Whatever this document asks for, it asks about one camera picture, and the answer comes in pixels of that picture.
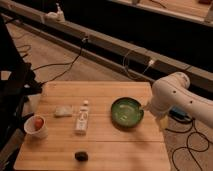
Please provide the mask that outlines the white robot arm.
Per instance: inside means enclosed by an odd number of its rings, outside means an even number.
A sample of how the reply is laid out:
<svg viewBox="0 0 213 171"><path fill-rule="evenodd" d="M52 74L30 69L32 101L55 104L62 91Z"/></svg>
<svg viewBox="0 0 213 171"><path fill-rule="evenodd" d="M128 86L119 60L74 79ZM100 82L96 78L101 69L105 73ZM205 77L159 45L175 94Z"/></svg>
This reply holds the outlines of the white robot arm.
<svg viewBox="0 0 213 171"><path fill-rule="evenodd" d="M156 119L160 127L172 107L177 107L193 118L213 129L213 101L188 90L189 77L183 72L175 72L156 80L152 85L152 96L143 107Z"/></svg>

